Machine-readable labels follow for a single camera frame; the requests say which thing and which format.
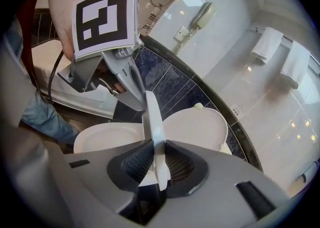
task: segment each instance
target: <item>toilet lid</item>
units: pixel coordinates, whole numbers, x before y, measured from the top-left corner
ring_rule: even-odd
[[[132,144],[144,140],[139,123],[103,123],[83,130],[75,139],[73,152],[86,153]]]
[[[228,124],[216,110],[189,108],[163,121],[165,138],[219,151],[227,140]]]

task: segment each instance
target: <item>towel rack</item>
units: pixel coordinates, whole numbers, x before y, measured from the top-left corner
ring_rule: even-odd
[[[262,26],[256,26],[256,27],[255,27],[255,31],[256,31],[257,33],[259,32],[258,29],[265,30],[266,28],[265,28],[265,27],[262,27]],[[290,42],[294,42],[292,39],[290,39],[290,38],[288,38],[288,37],[286,37],[286,36],[284,36],[284,35],[283,35],[283,37],[284,37],[286,40],[290,41]],[[310,57],[318,64],[318,66],[320,66],[320,62],[318,62],[318,60],[315,59],[312,54],[310,54]]]

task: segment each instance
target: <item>white toilet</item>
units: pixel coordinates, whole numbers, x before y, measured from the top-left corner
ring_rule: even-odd
[[[196,107],[178,111],[163,121],[167,140],[193,144],[231,155],[226,144],[228,125],[216,110]],[[75,140],[74,153],[93,152],[144,140],[140,123],[104,123],[83,130]]]

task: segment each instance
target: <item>black cable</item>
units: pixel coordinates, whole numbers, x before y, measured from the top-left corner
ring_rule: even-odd
[[[53,104],[54,102],[52,101],[52,97],[51,97],[51,84],[52,84],[52,80],[54,79],[54,76],[56,74],[56,70],[57,70],[57,67],[60,63],[60,60],[61,58],[63,57],[64,55],[64,51],[61,50],[58,58],[56,59],[55,63],[54,63],[54,66],[52,68],[52,71],[51,71],[51,74],[50,74],[50,78],[49,78],[49,82],[48,82],[48,95],[46,96],[46,99],[49,101],[50,104]]]

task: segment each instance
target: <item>wall-mounted telephone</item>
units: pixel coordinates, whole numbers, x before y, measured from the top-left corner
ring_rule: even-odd
[[[191,31],[190,33],[184,37],[184,40],[181,42],[181,44],[176,48],[175,54],[177,55],[182,47],[187,44],[187,42],[193,37],[193,35],[196,34],[196,32],[199,29],[203,29],[207,23],[210,21],[210,19],[214,16],[216,13],[215,6],[212,2],[206,2],[201,6],[201,9],[199,13],[194,17],[194,19],[191,22]]]

